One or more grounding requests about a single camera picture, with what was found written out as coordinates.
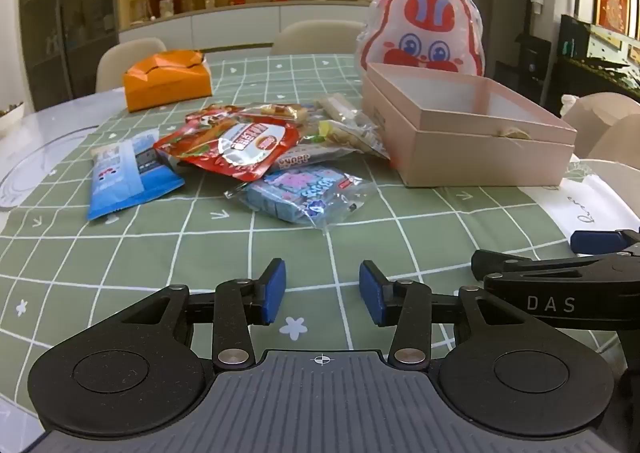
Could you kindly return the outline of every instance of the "blue snack bag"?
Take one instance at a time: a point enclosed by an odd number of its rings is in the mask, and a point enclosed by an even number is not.
[[[88,220],[143,204],[184,184],[161,159],[153,144],[157,129],[92,150],[94,175]]]
[[[225,196],[286,222],[326,229],[362,207],[375,190],[370,181],[316,165],[269,173]]]

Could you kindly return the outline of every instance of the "open cardboard box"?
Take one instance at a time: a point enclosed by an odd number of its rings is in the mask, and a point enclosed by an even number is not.
[[[556,186],[574,150],[574,128],[488,78],[371,63],[362,95],[407,186]]]

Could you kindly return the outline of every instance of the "white cabinet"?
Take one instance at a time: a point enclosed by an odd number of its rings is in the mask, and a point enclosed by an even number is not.
[[[140,38],[159,38],[168,50],[194,48],[190,17],[169,19],[120,32],[120,43]]]
[[[307,19],[343,19],[365,22],[367,6],[362,5],[288,5],[280,7],[280,30]]]
[[[191,17],[193,44],[210,49],[273,43],[280,31],[280,9],[265,6],[196,14]]]

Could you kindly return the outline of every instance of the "glass cabinet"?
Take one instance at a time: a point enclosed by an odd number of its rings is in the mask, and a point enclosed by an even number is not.
[[[19,4],[34,108],[94,93],[98,62],[118,42],[113,0],[19,0]]]

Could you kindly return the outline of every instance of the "metal screw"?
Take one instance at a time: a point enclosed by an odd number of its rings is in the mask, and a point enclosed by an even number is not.
[[[394,357],[406,365],[417,365],[427,358],[426,354],[417,348],[401,348],[396,351]]]
[[[228,348],[218,354],[218,360],[226,365],[241,365],[249,359],[249,354],[239,348]]]

